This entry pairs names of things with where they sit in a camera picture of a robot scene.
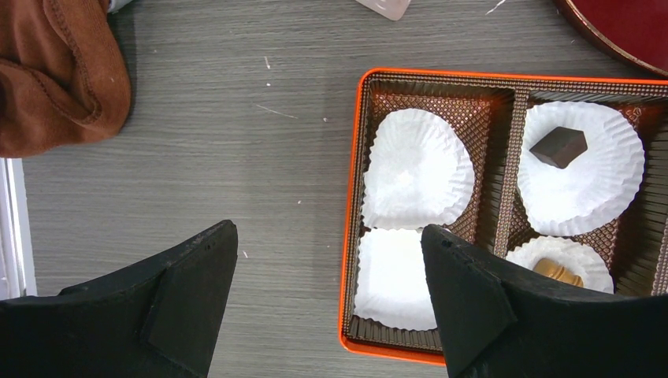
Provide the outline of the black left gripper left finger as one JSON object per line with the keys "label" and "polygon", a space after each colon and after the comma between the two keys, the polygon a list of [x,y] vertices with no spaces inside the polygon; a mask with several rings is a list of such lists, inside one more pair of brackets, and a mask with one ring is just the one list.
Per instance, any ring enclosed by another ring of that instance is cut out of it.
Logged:
{"label": "black left gripper left finger", "polygon": [[159,254],[1,303],[4,377],[205,377],[238,258],[223,220]]}

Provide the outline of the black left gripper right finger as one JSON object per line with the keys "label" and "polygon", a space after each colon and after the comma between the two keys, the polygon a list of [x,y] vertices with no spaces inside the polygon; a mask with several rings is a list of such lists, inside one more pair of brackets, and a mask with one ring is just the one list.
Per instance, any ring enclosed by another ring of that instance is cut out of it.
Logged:
{"label": "black left gripper right finger", "polygon": [[562,283],[436,224],[421,248],[449,376],[666,376],[665,295]]}

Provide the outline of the caramel ribbed chocolate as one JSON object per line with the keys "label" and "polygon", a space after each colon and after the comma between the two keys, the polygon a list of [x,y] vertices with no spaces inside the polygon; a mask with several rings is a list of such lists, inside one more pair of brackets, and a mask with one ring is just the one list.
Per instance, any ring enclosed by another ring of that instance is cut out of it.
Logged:
{"label": "caramel ribbed chocolate", "polygon": [[541,258],[533,266],[532,270],[541,276],[546,276],[565,284],[570,284],[575,287],[584,286],[584,282],[580,276],[574,274],[566,266],[549,258]]}

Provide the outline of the dark square chocolate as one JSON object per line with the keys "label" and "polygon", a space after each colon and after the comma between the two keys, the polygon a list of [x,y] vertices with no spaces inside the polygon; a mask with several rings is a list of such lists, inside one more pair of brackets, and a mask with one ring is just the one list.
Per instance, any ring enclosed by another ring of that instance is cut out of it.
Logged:
{"label": "dark square chocolate", "polygon": [[556,127],[535,143],[529,152],[546,165],[565,169],[587,149],[583,131]]}

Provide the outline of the white paper cup front middle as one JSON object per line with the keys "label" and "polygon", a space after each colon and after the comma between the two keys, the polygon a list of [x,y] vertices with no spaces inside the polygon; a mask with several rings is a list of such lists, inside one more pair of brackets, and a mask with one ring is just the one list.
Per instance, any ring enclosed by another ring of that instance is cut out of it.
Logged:
{"label": "white paper cup front middle", "polygon": [[566,266],[582,278],[585,289],[607,294],[614,292],[613,279],[604,260],[590,246],[571,239],[541,236],[506,255],[508,261],[530,270],[541,258],[549,258]]}

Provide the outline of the white paper cup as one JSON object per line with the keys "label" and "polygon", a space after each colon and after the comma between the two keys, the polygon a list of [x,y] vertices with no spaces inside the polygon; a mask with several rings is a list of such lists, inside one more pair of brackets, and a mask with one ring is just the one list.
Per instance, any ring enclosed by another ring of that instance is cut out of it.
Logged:
{"label": "white paper cup", "polygon": [[[581,131],[588,149],[559,169],[531,153],[557,127]],[[542,235],[590,232],[619,217],[640,190],[643,144],[616,109],[589,102],[547,102],[525,117],[518,190],[530,226]]]}
{"label": "white paper cup", "polygon": [[613,279],[604,260],[590,246],[571,239],[541,236],[506,255],[508,261],[530,270],[541,258],[549,258],[566,266],[582,278],[585,289],[607,294],[614,292]]}
{"label": "white paper cup", "polygon": [[358,259],[354,315],[389,328],[436,328],[419,231],[374,228],[360,238]]}
{"label": "white paper cup", "polygon": [[475,172],[451,124],[423,109],[389,113],[379,124],[363,175],[367,228],[453,224],[473,197]]}

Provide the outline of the white paper cup front left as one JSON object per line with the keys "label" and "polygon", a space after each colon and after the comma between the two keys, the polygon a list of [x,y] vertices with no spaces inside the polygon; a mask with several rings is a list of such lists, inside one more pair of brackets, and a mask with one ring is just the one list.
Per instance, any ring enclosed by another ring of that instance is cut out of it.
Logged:
{"label": "white paper cup front left", "polygon": [[354,315],[389,328],[436,328],[419,231],[374,228],[360,238],[358,259]]}

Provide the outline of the white paper cup back left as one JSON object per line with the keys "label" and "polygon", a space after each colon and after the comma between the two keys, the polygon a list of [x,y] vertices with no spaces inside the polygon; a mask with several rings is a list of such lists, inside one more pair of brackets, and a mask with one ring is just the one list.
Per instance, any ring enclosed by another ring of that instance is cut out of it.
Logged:
{"label": "white paper cup back left", "polygon": [[473,197],[475,172],[451,124],[423,109],[389,113],[379,124],[363,175],[367,228],[453,224]]}

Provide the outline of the white paper cup back middle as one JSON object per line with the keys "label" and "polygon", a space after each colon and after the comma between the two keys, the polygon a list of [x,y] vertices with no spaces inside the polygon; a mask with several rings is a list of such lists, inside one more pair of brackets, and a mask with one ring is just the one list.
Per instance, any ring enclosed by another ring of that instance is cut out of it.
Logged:
{"label": "white paper cup back middle", "polygon": [[[581,131],[588,149],[559,169],[531,153],[557,127]],[[525,117],[518,190],[530,226],[542,235],[590,232],[619,217],[640,190],[643,144],[616,109],[589,102],[547,102]]]}

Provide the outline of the brown cloth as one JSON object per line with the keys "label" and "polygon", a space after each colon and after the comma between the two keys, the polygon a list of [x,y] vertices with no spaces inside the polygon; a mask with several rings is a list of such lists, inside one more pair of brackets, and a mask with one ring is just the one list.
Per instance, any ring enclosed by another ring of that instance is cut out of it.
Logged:
{"label": "brown cloth", "polygon": [[116,136],[131,83],[109,1],[1,3],[1,156]]}

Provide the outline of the light blue cloth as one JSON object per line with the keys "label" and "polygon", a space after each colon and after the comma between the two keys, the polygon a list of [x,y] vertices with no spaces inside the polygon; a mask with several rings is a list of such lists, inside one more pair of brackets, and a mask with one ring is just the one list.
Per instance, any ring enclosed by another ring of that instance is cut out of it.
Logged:
{"label": "light blue cloth", "polygon": [[133,0],[109,0],[107,13],[117,13]]}

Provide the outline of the dark red round tray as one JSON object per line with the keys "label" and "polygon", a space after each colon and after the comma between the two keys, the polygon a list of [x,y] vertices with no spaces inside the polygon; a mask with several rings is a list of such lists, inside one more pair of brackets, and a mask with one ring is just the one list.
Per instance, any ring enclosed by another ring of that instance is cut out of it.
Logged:
{"label": "dark red round tray", "polygon": [[589,43],[611,57],[667,77],[667,0],[554,0]]}

